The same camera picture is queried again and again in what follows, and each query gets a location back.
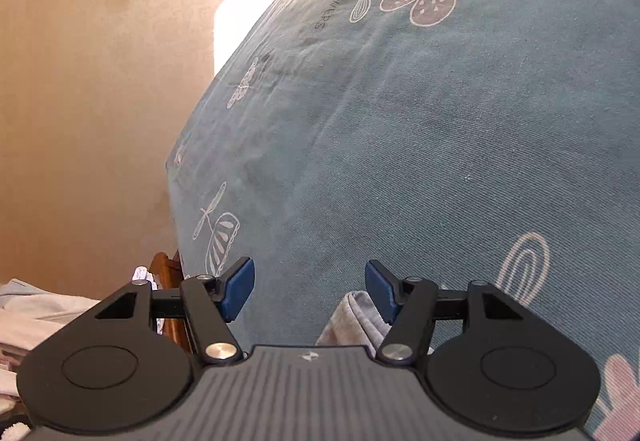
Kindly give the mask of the grey sweatpants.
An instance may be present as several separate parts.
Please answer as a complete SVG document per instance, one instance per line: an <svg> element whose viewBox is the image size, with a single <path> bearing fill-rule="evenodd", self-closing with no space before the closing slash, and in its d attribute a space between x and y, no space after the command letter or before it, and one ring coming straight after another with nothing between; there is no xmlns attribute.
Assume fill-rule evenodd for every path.
<svg viewBox="0 0 640 441"><path fill-rule="evenodd" d="M383 322L367 291L351 291L337 305L314 345L318 348L365 347L371 357L375 357L389 329L390 325ZM427 355L433 352L430 345Z"/></svg>

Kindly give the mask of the blue floral bed sheet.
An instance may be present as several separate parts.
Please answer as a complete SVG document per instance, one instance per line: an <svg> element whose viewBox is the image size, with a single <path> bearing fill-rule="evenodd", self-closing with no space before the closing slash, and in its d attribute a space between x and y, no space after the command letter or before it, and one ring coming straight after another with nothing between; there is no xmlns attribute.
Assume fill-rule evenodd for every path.
<svg viewBox="0 0 640 441"><path fill-rule="evenodd" d="M315 343L364 267L495 284L639 432L639 0L274 0L167 161L184 273L241 257L233 332Z"/></svg>

